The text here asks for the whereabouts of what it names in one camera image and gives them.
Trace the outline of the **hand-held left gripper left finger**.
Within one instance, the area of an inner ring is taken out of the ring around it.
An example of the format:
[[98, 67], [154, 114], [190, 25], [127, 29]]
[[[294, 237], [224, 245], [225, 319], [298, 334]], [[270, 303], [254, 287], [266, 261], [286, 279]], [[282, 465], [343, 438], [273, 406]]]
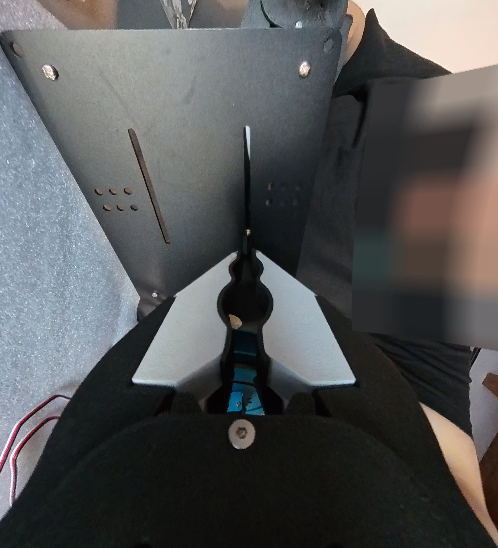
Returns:
[[222, 384], [220, 358], [229, 322], [219, 316], [219, 294], [232, 279], [227, 255], [179, 291], [132, 377], [134, 385], [171, 387], [193, 394], [202, 410]]

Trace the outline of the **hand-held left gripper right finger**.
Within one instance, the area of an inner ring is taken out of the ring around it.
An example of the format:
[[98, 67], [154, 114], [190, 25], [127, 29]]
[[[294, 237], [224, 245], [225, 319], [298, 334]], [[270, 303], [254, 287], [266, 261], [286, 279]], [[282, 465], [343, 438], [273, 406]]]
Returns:
[[295, 394], [355, 385], [315, 293], [261, 251], [253, 251], [253, 258], [261, 267], [258, 281], [271, 301], [261, 334], [269, 359], [266, 384], [279, 397], [281, 412]]

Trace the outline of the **black metal robot chassis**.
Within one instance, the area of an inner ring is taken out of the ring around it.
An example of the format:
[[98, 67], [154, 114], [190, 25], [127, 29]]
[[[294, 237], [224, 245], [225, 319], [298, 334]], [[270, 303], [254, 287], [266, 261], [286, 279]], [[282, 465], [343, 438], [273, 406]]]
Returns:
[[245, 229], [296, 273], [342, 42], [324, 27], [1, 33], [140, 319]]

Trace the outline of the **person's left forearm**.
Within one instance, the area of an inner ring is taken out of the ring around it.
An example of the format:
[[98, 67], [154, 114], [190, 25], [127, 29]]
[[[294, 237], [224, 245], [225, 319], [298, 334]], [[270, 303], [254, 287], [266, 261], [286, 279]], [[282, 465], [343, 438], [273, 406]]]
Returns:
[[471, 437], [443, 415], [420, 404], [459, 490], [498, 547], [498, 529], [485, 503], [476, 448]]

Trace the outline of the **person's right forearm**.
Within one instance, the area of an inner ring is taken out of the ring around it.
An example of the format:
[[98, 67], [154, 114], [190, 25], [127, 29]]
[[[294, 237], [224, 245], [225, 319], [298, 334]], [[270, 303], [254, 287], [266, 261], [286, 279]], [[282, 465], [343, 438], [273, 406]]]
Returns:
[[366, 24], [366, 15], [355, 1], [348, 1], [346, 14], [351, 18], [351, 26], [348, 32], [344, 64], [355, 54], [361, 43]]

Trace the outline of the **person in black clothes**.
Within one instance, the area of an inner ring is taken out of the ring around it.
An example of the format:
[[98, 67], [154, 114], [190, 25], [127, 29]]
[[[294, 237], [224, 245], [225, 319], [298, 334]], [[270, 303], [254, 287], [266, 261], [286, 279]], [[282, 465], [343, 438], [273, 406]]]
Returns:
[[[361, 41], [333, 88], [297, 270], [303, 284], [348, 318], [369, 97], [382, 79], [394, 82], [447, 74], [450, 71], [444, 67], [393, 41], [380, 26], [375, 10], [369, 10]], [[369, 336], [397, 366], [420, 403], [472, 437], [470, 347], [382, 334]]]

